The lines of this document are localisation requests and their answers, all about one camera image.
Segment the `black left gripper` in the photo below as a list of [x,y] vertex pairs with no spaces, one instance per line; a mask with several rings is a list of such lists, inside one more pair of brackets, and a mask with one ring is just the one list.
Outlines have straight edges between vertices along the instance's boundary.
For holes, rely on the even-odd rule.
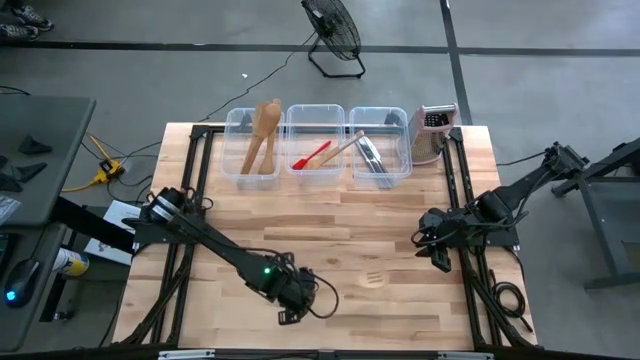
[[291,310],[304,310],[317,316],[312,309],[315,300],[315,274],[307,267],[297,271],[285,271],[276,276],[278,303],[287,309],[278,313],[280,325],[292,325],[300,322],[300,314]]

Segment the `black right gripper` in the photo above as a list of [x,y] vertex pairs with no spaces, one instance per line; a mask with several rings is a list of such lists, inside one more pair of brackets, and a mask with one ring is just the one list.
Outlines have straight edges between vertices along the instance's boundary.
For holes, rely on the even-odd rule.
[[444,273],[451,271],[451,259],[447,248],[454,248],[458,240],[458,225],[454,221],[456,211],[431,208],[419,219],[419,240],[413,244],[418,249],[416,256],[430,256],[434,267]]

